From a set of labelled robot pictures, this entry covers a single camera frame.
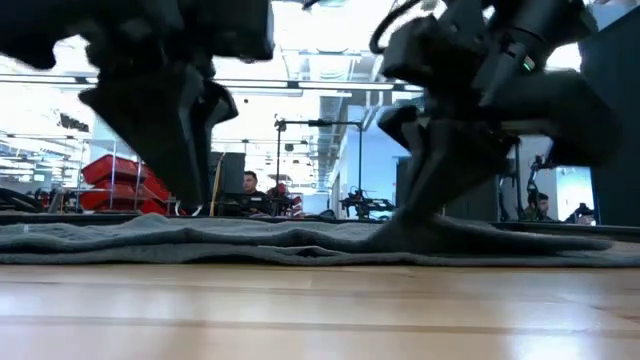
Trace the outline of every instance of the red container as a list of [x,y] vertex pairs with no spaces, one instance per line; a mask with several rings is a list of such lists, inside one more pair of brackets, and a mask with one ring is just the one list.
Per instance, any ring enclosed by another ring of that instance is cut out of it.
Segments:
[[[138,178],[138,163],[135,161],[116,157],[115,159],[115,182],[133,182]],[[111,182],[111,173],[113,170],[113,156],[105,155],[93,163],[82,169],[84,181],[87,184],[95,185],[101,181],[109,180]],[[140,171],[140,183],[143,183],[147,177],[145,167]]]
[[[113,206],[109,208],[111,202],[111,181],[103,180],[96,184],[95,192],[85,192],[80,195],[80,204],[86,210],[134,210],[136,204],[135,185],[115,184],[113,192]],[[140,186],[137,195],[138,208],[149,199],[155,196],[144,186]]]
[[151,171],[151,169],[144,165],[144,173],[146,175],[146,179],[144,180],[144,186],[149,189],[158,199],[162,201],[169,201],[169,196],[171,193],[167,190],[167,186],[164,182],[156,177],[156,175]]
[[140,184],[140,186],[138,187],[138,199],[158,200],[162,203],[162,201],[158,199],[156,194],[151,192],[151,190],[149,190],[145,185],[142,184]]

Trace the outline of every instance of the black pole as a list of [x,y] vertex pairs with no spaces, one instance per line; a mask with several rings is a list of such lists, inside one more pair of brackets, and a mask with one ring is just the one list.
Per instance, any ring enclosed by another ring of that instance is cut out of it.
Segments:
[[278,150],[276,150],[276,198],[280,197],[280,141],[282,124],[278,124]]
[[362,191],[362,125],[358,126],[358,190]]
[[518,207],[518,218],[521,212],[524,210],[522,207],[522,186],[520,184],[520,144],[516,144],[515,148],[515,161],[516,161],[516,206]]

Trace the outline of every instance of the gray cloth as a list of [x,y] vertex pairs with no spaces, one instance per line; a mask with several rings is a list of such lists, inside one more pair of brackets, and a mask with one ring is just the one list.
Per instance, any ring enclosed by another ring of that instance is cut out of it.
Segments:
[[271,224],[245,219],[167,219],[158,215],[140,216],[114,226],[8,225],[0,227],[0,263],[640,265],[640,246],[621,248],[607,240],[505,232],[486,224],[445,217],[437,217],[428,225],[402,225]]

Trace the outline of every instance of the wooden floor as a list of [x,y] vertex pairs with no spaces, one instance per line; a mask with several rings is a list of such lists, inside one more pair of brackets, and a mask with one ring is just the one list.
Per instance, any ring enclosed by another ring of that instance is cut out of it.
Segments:
[[636,270],[0,267],[3,360],[639,354]]

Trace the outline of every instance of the computer monitor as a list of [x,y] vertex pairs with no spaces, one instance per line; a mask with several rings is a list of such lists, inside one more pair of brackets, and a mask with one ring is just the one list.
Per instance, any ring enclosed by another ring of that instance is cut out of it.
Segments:
[[224,194],[242,194],[244,193],[244,165],[245,154],[244,153],[225,153],[220,168],[218,168],[218,162],[222,153],[211,152],[209,157],[209,182],[210,188],[213,189],[213,184],[216,177],[216,172],[221,171],[220,179],[218,182],[218,191]]

